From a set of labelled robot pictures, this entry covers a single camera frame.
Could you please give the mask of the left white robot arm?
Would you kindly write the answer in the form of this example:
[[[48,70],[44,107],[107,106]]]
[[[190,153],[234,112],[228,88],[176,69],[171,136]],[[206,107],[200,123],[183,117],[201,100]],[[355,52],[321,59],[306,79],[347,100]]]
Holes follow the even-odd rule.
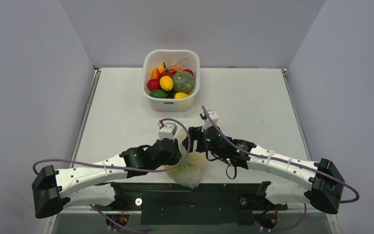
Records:
[[[97,163],[74,162],[76,167],[55,169],[47,165],[39,171],[33,165],[36,178],[32,183],[36,218],[47,218],[72,206],[95,204],[124,207],[126,196],[103,184],[118,179],[162,172],[163,165],[177,167],[186,158],[176,139],[157,140],[153,145],[129,148]]]

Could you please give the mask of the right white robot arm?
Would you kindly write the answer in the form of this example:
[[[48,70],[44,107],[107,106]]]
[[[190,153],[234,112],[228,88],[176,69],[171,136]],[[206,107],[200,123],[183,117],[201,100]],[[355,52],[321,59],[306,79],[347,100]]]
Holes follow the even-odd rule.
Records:
[[[310,204],[317,210],[338,213],[345,182],[335,164],[325,158],[305,161],[276,154],[253,142],[223,137],[215,127],[189,127],[182,141],[189,152],[212,155],[234,169],[264,171],[287,179],[286,183],[263,182],[255,195],[261,208],[286,203]]]

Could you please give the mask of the clear plastic bag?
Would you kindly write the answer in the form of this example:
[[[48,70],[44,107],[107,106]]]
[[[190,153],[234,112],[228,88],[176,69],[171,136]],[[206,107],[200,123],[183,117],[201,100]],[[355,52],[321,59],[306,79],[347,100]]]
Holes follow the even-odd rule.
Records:
[[[193,151],[187,155],[185,161],[166,174],[177,184],[195,188],[202,182],[207,171],[207,159],[205,153],[196,151],[196,146],[192,146]]]

